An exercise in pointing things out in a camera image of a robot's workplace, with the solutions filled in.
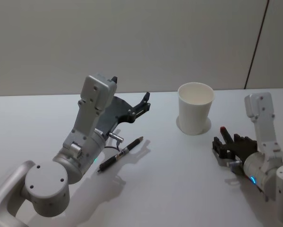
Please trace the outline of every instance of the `black pen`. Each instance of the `black pen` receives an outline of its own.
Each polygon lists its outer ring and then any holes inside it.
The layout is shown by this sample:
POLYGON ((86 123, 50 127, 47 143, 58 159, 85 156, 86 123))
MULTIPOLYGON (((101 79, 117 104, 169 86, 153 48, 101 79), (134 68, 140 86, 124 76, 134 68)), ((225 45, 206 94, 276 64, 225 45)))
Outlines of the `black pen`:
POLYGON ((115 155, 115 156, 109 158, 108 160, 106 160, 105 162, 101 163, 99 165, 99 169, 97 170, 97 172, 100 173, 100 172, 103 172, 104 170, 106 170, 107 168, 109 168, 111 165, 113 165, 115 162, 117 162, 118 159, 120 159, 122 156, 125 156, 127 153, 129 153, 129 151, 132 150, 134 147, 136 147, 142 140, 143 140, 143 136, 134 140, 133 142, 131 142, 124 149, 122 149, 121 152, 118 153, 117 155, 115 155))

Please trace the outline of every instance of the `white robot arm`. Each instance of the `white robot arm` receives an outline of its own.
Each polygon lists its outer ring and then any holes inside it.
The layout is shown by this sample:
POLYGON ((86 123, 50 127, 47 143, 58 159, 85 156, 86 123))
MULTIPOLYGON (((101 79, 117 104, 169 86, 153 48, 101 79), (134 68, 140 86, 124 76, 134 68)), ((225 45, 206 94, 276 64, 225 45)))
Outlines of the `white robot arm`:
POLYGON ((32 202, 35 211, 44 217, 62 213, 69 204, 69 184, 83 177, 108 137, 118 144, 123 141, 112 133, 116 126, 121 122, 133 123, 150 109, 149 93, 132 107, 114 96, 116 83, 116 77, 86 77, 74 127, 53 161, 38 165, 27 161, 0 186, 0 227, 27 227, 15 218, 24 200, 32 202))
POLYGON ((219 164, 229 166, 235 174, 245 175, 268 199, 276 201, 277 218, 283 223, 283 152, 274 131, 274 107, 271 94, 258 93, 245 97, 247 116, 255 125, 257 142, 234 135, 224 127, 213 141, 213 153, 219 164))

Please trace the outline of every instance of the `metal arm link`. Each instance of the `metal arm link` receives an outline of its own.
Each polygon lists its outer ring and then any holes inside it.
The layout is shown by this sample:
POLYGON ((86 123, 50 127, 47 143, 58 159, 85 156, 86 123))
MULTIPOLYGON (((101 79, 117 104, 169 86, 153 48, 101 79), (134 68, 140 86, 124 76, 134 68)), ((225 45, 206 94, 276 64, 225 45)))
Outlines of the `metal arm link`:
POLYGON ((99 116, 113 100, 116 81, 116 78, 107 80, 100 74, 88 76, 85 80, 74 127, 53 159, 66 168, 69 184, 82 178, 104 148, 105 140, 95 127, 99 116))
POLYGON ((255 125, 257 144, 264 154, 261 171, 267 173, 283 165, 283 152, 278 145, 274 131, 274 107, 269 92, 251 94, 245 97, 247 116, 255 125))

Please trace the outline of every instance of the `table surface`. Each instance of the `table surface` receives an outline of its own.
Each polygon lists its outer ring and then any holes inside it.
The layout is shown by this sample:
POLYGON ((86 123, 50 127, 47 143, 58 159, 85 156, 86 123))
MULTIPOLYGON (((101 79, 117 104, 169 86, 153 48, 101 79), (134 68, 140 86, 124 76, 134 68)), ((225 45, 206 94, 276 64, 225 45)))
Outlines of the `table surface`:
MULTIPOLYGON (((255 139, 244 97, 270 91, 277 140, 283 149, 283 89, 216 91, 202 135, 188 136, 177 127, 175 92, 152 93, 151 110, 116 132, 123 146, 144 141, 105 173, 96 169, 115 154, 105 149, 83 179, 70 186, 70 203, 61 215, 44 218, 30 202, 17 218, 30 227, 274 227, 275 203, 265 203, 257 188, 218 166, 212 153, 220 126, 255 139)), ((117 94, 135 105, 142 93, 117 94)), ((51 160, 77 115, 79 95, 0 97, 0 179, 26 160, 51 160)))

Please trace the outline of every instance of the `paper cup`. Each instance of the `paper cup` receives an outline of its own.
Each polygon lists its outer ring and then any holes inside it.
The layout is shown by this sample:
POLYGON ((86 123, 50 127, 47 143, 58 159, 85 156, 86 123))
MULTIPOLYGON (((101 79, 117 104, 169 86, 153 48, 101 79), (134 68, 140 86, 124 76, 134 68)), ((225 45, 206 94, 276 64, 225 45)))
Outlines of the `paper cup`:
POLYGON ((179 126, 188 135, 200 134, 214 100, 214 90, 202 83, 187 83, 178 89, 179 126))

